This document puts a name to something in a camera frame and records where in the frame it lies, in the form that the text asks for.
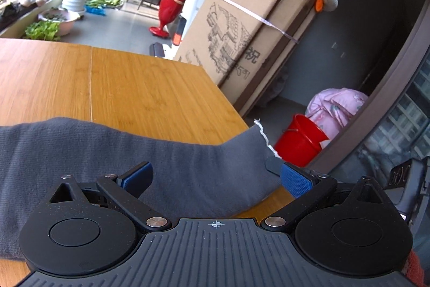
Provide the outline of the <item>red plastic bucket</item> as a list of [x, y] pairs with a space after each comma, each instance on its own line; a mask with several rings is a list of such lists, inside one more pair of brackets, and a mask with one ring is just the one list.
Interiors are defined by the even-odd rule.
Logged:
[[295, 114], [274, 149], [284, 161], [305, 167], [322, 151], [321, 142], [328, 140], [329, 137], [309, 118]]

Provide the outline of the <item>pink floral bundle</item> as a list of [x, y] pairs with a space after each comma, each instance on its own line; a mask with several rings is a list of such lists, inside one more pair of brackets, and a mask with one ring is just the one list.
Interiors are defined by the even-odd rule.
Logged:
[[368, 97], [348, 88], [326, 89], [308, 103], [305, 116], [332, 140], [356, 115]]

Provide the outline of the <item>large printed cardboard box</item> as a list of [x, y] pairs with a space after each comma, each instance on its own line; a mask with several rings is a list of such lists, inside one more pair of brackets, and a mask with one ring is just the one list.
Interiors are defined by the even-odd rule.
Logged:
[[202, 67], [241, 110], [315, 0], [204, 0], [174, 57]]

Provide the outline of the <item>green leafy vegetable bunch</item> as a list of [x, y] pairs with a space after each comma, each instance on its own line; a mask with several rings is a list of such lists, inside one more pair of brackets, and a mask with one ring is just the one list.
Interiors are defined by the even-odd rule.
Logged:
[[23, 38], [40, 41], [58, 41], [59, 23], [51, 20], [30, 24], [24, 30]]

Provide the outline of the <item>pink basin with plants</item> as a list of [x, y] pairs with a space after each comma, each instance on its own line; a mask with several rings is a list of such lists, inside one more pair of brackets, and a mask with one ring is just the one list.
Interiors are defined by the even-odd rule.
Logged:
[[37, 19], [52, 21], [58, 24], [58, 36], [66, 36], [71, 33], [74, 23], [81, 18], [78, 12], [67, 9], [51, 8], [38, 14]]

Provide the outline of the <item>blue bag on floor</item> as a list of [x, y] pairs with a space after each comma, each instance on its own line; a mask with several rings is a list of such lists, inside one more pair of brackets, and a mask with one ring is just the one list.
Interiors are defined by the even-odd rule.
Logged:
[[103, 7], [85, 6], [85, 11], [90, 14], [106, 16], [106, 11]]

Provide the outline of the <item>orange plush foot at edge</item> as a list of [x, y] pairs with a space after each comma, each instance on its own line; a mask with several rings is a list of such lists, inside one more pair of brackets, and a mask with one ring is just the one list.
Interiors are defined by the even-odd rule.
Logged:
[[314, 9], [317, 13], [320, 13], [324, 10], [324, 0], [316, 0], [314, 4]]

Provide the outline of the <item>red pedestal vase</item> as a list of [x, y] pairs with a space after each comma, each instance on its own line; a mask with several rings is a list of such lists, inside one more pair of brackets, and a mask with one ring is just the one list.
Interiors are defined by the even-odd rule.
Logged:
[[168, 31], [165, 31], [164, 28], [169, 23], [175, 21], [182, 10], [182, 7], [184, 6], [184, 2], [185, 0], [161, 0], [158, 11], [160, 24], [158, 27], [150, 27], [149, 32], [160, 38], [168, 38], [169, 33]]

